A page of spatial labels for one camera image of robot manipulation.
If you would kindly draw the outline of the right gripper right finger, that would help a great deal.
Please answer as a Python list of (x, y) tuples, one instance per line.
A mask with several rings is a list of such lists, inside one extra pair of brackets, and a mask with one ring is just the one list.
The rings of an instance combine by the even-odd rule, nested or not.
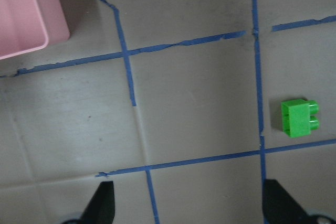
[(318, 223), (318, 217), (308, 215), (275, 179), (264, 180), (262, 209), (271, 224)]

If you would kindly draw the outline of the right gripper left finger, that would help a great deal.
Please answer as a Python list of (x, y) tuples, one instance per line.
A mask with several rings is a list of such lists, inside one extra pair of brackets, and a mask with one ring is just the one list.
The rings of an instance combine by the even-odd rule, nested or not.
[(113, 181), (101, 182), (81, 215), (79, 223), (112, 224), (114, 217), (115, 198)]

